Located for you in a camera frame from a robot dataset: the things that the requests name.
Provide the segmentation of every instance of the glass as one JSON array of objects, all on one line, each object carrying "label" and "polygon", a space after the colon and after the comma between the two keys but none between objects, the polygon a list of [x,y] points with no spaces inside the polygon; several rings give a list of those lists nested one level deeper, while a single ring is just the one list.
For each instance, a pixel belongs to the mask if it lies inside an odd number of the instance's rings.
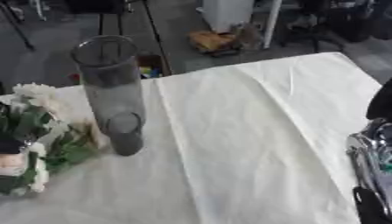
[{"label": "glass", "polygon": [[101,132],[122,156],[140,151],[145,111],[132,40],[98,36],[76,46],[71,54]]}]

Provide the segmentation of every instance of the white cabinet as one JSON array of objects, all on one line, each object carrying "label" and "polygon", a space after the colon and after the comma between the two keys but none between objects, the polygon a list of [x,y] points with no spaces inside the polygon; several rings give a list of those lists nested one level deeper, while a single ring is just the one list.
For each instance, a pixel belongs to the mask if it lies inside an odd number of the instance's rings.
[{"label": "white cabinet", "polygon": [[231,25],[247,23],[254,0],[203,0],[204,18],[215,32],[228,32]]}]

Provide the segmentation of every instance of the gray floor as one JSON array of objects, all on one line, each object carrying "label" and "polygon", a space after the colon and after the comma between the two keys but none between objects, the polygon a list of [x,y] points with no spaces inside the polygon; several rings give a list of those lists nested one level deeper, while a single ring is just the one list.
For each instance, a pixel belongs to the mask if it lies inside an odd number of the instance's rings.
[{"label": "gray floor", "polygon": [[[188,32],[207,28],[195,10],[197,6],[200,6],[197,0],[150,0],[151,13],[174,74],[312,53],[311,46],[303,43],[285,48],[273,45],[267,51],[244,52],[241,55],[219,59],[201,55],[188,45],[186,38]],[[134,39],[141,53],[160,54],[144,7],[141,3],[134,3],[134,8],[135,12],[128,14],[124,19],[125,34]],[[8,91],[18,83],[33,81],[55,87],[72,85],[67,76],[76,73],[76,68],[69,57],[69,51],[83,39],[97,34],[97,16],[70,17],[55,11],[49,13],[47,22],[39,21],[32,12],[26,16],[22,27],[38,50],[26,50],[16,33],[2,19],[0,80]],[[105,33],[116,34],[116,23],[111,16],[108,16],[105,22]],[[334,50],[328,45],[323,49]],[[380,83],[392,77],[392,41],[370,39],[358,44],[346,44],[346,55]]]}]

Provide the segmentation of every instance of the desk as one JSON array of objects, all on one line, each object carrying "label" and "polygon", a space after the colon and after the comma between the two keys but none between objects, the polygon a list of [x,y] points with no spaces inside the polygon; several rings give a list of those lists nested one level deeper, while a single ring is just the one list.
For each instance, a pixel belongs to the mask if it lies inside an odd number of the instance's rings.
[{"label": "desk", "polygon": [[[143,82],[145,147],[0,198],[2,224],[358,224],[346,137],[380,85],[340,53]],[[81,87],[59,89],[93,119]]]}]

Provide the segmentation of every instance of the chair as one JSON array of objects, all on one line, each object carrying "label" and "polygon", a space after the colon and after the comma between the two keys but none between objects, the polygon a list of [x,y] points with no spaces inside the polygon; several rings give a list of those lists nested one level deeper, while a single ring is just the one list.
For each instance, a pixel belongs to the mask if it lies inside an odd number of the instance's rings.
[{"label": "chair", "polygon": [[118,32],[123,35],[123,13],[127,4],[125,0],[66,0],[65,2],[73,14],[99,14],[98,35],[103,34],[105,14],[116,14]]},{"label": "chair", "polygon": [[330,0],[298,0],[301,7],[301,14],[306,18],[305,25],[293,24],[288,27],[288,31],[281,41],[282,46],[287,46],[290,42],[310,40],[315,53],[319,52],[319,43],[326,42],[337,46],[343,51],[344,46],[337,39],[331,37],[326,32],[326,23],[322,22],[331,9]]}]

